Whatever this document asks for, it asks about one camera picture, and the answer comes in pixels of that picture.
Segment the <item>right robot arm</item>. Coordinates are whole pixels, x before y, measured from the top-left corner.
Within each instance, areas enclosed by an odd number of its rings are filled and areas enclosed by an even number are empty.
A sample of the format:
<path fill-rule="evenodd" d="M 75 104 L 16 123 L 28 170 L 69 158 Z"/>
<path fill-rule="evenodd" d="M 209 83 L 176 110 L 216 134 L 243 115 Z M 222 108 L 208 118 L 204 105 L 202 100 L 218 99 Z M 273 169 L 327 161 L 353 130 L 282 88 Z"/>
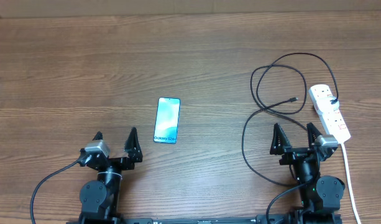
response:
<path fill-rule="evenodd" d="M 321 175 L 321 163 L 330 158 L 338 147 L 338 141 L 331 134 L 321 134 L 313 123 L 307 124 L 308 146 L 293 147 L 282 127 L 273 126 L 271 155 L 278 155 L 281 166 L 289 166 L 293 170 L 297 185 L 276 196 L 268 205 L 265 219 L 270 208 L 279 198 L 299 191 L 302 206 L 291 209 L 282 216 L 279 223 L 341 223 L 341 217 L 334 212 L 341 207 L 345 184 L 341 179 L 330 175 Z"/>

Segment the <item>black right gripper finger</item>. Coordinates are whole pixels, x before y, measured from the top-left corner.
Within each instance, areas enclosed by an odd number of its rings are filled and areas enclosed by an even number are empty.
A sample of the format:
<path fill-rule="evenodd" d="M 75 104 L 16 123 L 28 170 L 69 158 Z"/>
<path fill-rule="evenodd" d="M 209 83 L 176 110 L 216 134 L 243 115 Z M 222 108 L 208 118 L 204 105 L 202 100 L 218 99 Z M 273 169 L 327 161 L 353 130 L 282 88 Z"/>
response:
<path fill-rule="evenodd" d="M 270 155 L 282 155 L 292 148 L 290 141 L 284 133 L 282 127 L 275 123 L 273 126 L 273 138 L 270 147 Z"/>
<path fill-rule="evenodd" d="M 313 123 L 308 123 L 306 125 L 307 133 L 308 133 L 308 144 L 309 146 L 312 146 L 318 136 L 321 135 L 321 132 L 316 128 L 316 126 Z"/>

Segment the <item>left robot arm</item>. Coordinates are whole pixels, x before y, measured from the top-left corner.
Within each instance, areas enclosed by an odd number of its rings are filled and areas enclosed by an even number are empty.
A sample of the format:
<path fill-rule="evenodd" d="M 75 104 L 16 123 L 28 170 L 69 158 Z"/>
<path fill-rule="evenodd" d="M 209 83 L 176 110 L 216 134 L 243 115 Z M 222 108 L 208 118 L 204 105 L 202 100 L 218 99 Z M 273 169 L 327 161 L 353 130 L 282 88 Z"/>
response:
<path fill-rule="evenodd" d="M 97 132 L 93 140 L 80 150 L 78 163 L 96 170 L 97 179 L 85 183 L 80 190 L 81 213 L 79 223 L 124 223 L 117 211 L 122 172 L 133 170 L 142 162 L 137 129 L 133 127 L 124 146 L 127 156 L 111 158 L 110 148 Z"/>

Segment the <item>Galaxy smartphone blue screen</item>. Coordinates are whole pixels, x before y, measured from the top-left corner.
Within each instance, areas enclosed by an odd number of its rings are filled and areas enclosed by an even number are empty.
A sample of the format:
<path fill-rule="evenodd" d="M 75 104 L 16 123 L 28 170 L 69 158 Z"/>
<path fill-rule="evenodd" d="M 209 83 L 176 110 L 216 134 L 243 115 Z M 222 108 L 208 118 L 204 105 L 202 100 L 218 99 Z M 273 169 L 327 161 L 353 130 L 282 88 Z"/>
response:
<path fill-rule="evenodd" d="M 180 115 L 180 99 L 160 97 L 154 129 L 154 142 L 176 144 L 178 120 Z"/>

